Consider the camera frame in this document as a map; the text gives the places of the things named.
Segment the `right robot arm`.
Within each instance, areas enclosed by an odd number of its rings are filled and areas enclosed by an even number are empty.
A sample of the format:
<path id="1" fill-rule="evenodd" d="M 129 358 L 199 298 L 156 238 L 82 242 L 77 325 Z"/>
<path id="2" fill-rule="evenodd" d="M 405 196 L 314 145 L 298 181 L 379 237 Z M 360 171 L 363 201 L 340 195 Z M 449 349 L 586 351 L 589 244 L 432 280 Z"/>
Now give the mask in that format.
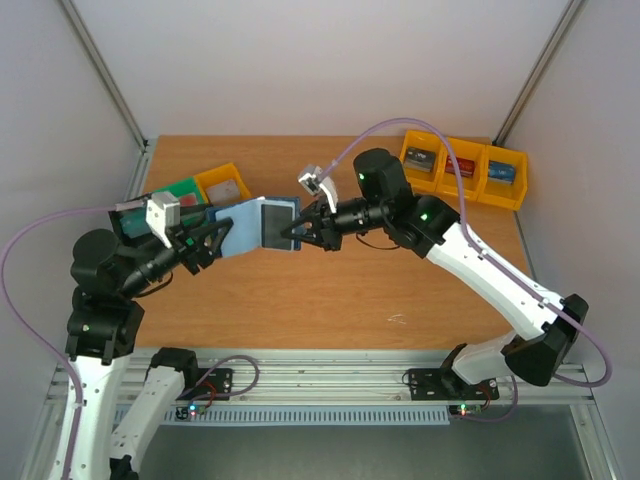
<path id="1" fill-rule="evenodd" d="M 449 353 L 440 367 L 449 397 L 463 396 L 498 376 L 548 385 L 575 342 L 575 326 L 588 311 L 586 301 L 577 294 L 561 297 L 544 290 L 464 228 L 460 214 L 445 201 L 413 193 L 401 161 L 389 151 L 367 150 L 353 167 L 361 195 L 338 201 L 332 180 L 322 178 L 321 168 L 307 166 L 298 181 L 315 200 L 282 236 L 338 251 L 344 236 L 381 228 L 397 246 L 456 276 L 494 307 L 512 329 L 481 344 L 460 344 Z"/>

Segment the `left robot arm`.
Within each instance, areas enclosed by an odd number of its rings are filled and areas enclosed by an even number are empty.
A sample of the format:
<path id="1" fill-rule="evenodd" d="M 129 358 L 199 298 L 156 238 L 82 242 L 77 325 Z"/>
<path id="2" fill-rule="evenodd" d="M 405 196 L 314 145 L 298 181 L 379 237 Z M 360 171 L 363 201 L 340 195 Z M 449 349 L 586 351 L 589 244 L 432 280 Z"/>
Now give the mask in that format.
<path id="1" fill-rule="evenodd" d="M 71 368 L 51 479 L 136 479 L 142 459 L 166 410 L 201 386 L 191 350 L 161 348 L 143 389 L 119 424 L 114 422 L 144 309 L 138 297 L 152 283 L 184 265 L 192 274 L 220 257 L 230 218 L 167 231 L 169 243 L 142 248 L 122 244 L 107 229 L 92 230 L 73 248 L 71 275 L 77 287 L 67 323 L 65 352 Z"/>

